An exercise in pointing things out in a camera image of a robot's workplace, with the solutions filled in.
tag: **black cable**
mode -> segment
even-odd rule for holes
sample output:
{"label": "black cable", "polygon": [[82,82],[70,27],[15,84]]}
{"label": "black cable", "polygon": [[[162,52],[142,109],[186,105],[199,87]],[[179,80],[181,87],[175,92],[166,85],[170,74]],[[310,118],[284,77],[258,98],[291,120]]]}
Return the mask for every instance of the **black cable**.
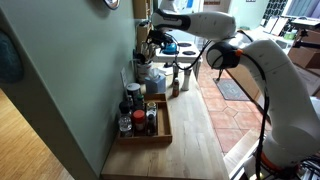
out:
{"label": "black cable", "polygon": [[303,165],[302,166],[303,168],[306,168],[308,169],[309,171],[313,172],[314,174],[316,174],[317,176],[320,176],[320,174],[318,173],[319,171],[318,170],[315,170],[312,166],[309,166],[309,165]]}
{"label": "black cable", "polygon": [[245,33],[243,30],[238,30],[237,32],[245,35],[251,42],[253,42],[253,39],[247,33]]}
{"label": "black cable", "polygon": [[191,63],[190,66],[188,66],[188,67],[186,67],[186,68],[180,67],[179,64],[178,64],[178,62],[177,62],[178,54],[176,54],[175,60],[173,61],[173,63],[174,63],[175,65],[177,65],[177,67],[178,67],[179,69],[181,69],[181,70],[188,70],[188,69],[192,68],[192,67],[199,61],[202,53],[204,52],[204,50],[206,49],[206,47],[207,47],[210,43],[211,43],[211,41],[208,41],[208,42],[204,45],[204,47],[203,47],[202,50],[200,51],[199,55],[198,55],[197,58]]}
{"label": "black cable", "polygon": [[217,62],[223,55],[224,55],[224,54],[221,54],[220,56],[218,56],[218,57],[213,61],[213,63],[211,64],[211,69],[213,69],[213,66],[216,64],[216,62]]}
{"label": "black cable", "polygon": [[265,130],[265,126],[266,126],[266,119],[267,119],[267,114],[268,114],[268,109],[269,109],[269,104],[270,104],[270,98],[269,98],[269,93],[268,93],[268,89],[267,89],[267,80],[266,80],[266,76],[264,74],[263,69],[261,68],[261,66],[249,55],[247,54],[242,54],[244,56],[246,56],[248,59],[250,59],[253,64],[258,68],[261,78],[262,80],[265,81],[265,88],[264,88],[264,97],[265,97],[265,101],[264,101],[264,112],[263,112],[263,117],[262,117],[262,123],[261,123],[261,131],[260,131],[260,136],[259,136],[259,143],[258,143],[258,147],[256,150],[256,176],[257,179],[260,180],[260,164],[261,164],[261,154],[262,154],[262,149],[263,149],[263,140],[264,140],[264,130]]}
{"label": "black cable", "polygon": [[313,162],[317,162],[320,164],[320,157],[318,157],[316,155],[312,155],[312,156],[309,156],[309,157],[301,160],[301,162],[304,162],[304,161],[313,161]]}
{"label": "black cable", "polygon": [[310,166],[312,167],[313,169],[317,170],[318,172],[320,172],[320,168],[319,167],[316,167],[314,164],[310,163],[310,162],[304,162],[302,163],[301,165],[307,165],[307,166]]}
{"label": "black cable", "polygon": [[302,160],[301,162],[304,163],[304,162],[313,162],[313,163],[316,163],[318,166],[320,166],[320,162],[316,159],[307,159],[307,160]]}
{"label": "black cable", "polygon": [[217,78],[217,82],[219,82],[220,81],[220,77],[221,77],[221,75],[222,75],[222,72],[223,72],[223,69],[219,69],[219,76],[218,76],[218,78]]}

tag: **bottle cap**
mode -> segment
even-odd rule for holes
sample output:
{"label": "bottle cap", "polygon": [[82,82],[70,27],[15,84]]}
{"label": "bottle cap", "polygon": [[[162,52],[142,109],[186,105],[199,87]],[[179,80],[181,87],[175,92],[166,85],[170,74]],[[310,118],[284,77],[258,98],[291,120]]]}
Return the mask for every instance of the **bottle cap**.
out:
{"label": "bottle cap", "polygon": [[143,98],[144,98],[143,94],[138,94],[138,95],[137,95],[137,99],[138,99],[138,100],[143,100]]}
{"label": "bottle cap", "polygon": [[128,91],[137,91],[140,89],[140,84],[137,83],[130,83],[127,85],[127,90]]}
{"label": "bottle cap", "polygon": [[153,114],[149,114],[148,115],[148,120],[153,120],[154,119],[154,115]]}
{"label": "bottle cap", "polygon": [[135,123],[142,123],[144,121],[144,117],[144,111],[142,110],[136,110],[132,115],[133,121]]}
{"label": "bottle cap", "polygon": [[157,107],[157,105],[156,105],[155,102],[149,102],[149,103],[147,104],[147,108],[156,108],[156,107]]}
{"label": "bottle cap", "polygon": [[119,109],[122,114],[128,114],[130,112],[130,103],[129,101],[122,101],[119,104]]}

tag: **window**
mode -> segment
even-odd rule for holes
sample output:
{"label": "window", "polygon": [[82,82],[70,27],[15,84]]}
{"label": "window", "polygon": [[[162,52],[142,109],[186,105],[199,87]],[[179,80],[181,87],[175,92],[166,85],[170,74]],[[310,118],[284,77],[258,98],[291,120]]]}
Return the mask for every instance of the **window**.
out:
{"label": "window", "polygon": [[320,0],[288,0],[282,15],[320,19]]}

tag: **condiment bottle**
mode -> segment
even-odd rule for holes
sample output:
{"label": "condiment bottle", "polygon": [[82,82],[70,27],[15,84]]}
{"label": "condiment bottle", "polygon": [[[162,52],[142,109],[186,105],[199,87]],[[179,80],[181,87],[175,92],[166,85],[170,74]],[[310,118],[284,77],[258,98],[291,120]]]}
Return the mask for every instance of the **condiment bottle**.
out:
{"label": "condiment bottle", "polygon": [[144,96],[143,94],[138,94],[137,95],[137,102],[136,102],[136,107],[135,110],[145,110],[144,109]]}
{"label": "condiment bottle", "polygon": [[157,135],[157,121],[156,121],[156,117],[153,114],[148,115],[147,135],[148,136]]}
{"label": "condiment bottle", "polygon": [[137,131],[142,131],[145,127],[145,113],[142,110],[136,110],[132,115],[132,120]]}
{"label": "condiment bottle", "polygon": [[189,79],[192,69],[184,70],[184,80],[181,90],[188,91],[189,90]]}
{"label": "condiment bottle", "polygon": [[119,104],[121,116],[119,118],[119,130],[120,136],[131,137],[132,136],[132,122],[130,118],[130,103],[128,101],[122,101]]}
{"label": "condiment bottle", "polygon": [[173,87],[172,87],[172,96],[173,97],[178,97],[179,96],[179,79],[175,78],[173,81]]}
{"label": "condiment bottle", "polygon": [[157,104],[155,102],[149,102],[147,104],[147,111],[154,111],[157,114]]}
{"label": "condiment bottle", "polygon": [[179,75],[179,67],[176,64],[172,64],[172,69],[173,69],[173,79],[172,79],[172,85],[174,84],[174,80],[178,77]]}
{"label": "condiment bottle", "polygon": [[133,106],[133,99],[131,95],[128,95],[127,100],[129,102],[129,106],[130,106],[130,114],[133,114],[134,111],[134,106]]}

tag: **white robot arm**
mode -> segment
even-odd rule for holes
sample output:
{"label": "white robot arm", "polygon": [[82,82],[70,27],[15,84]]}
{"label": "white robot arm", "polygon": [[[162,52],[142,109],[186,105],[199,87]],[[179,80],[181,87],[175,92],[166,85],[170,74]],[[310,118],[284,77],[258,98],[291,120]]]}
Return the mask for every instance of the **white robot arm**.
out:
{"label": "white robot arm", "polygon": [[[319,151],[319,117],[290,59],[272,40],[251,42],[250,37],[236,32],[232,16],[219,12],[177,15],[158,9],[151,21],[161,32],[178,29],[215,41],[206,56],[213,69],[242,64],[249,70],[262,94],[267,91],[272,131],[263,142],[259,157],[262,163],[281,174],[294,169],[301,160]],[[249,177],[255,174],[254,167],[255,157],[252,156],[245,163]]]}

